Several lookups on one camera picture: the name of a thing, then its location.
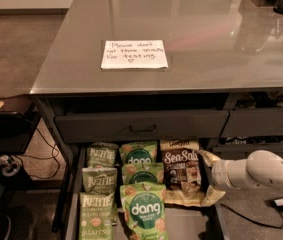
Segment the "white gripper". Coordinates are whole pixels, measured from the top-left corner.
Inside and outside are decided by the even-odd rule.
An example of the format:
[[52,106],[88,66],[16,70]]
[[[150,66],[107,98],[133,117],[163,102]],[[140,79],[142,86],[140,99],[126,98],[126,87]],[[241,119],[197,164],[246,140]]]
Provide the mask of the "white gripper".
[[241,188],[246,185],[246,160],[223,160],[215,154],[199,150],[198,153],[202,156],[205,164],[212,167],[212,180],[214,186],[210,185],[207,188],[205,197],[201,201],[202,207],[210,207],[217,201],[223,198],[226,194],[226,189]]

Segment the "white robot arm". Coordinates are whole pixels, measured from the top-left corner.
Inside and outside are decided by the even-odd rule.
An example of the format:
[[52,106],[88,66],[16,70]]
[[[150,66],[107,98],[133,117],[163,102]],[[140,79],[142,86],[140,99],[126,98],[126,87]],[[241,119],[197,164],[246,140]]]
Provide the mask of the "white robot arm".
[[283,191],[283,159],[267,150],[256,150],[245,159],[225,160],[205,150],[198,153],[209,167],[209,190],[221,199],[229,190]]

